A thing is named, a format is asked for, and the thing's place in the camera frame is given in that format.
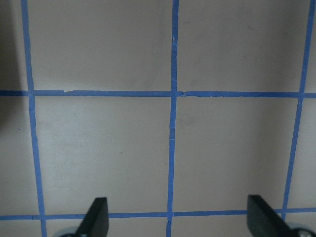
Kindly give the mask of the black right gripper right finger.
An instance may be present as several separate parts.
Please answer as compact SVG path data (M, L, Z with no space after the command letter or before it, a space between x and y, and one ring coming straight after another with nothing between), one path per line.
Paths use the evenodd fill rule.
M247 197L247 227L253 237L296 236L260 195Z

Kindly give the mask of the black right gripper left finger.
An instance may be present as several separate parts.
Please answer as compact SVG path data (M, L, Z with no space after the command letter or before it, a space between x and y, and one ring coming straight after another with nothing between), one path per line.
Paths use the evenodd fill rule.
M76 237L106 237L109 231L109 214L106 197L97 197L75 232Z

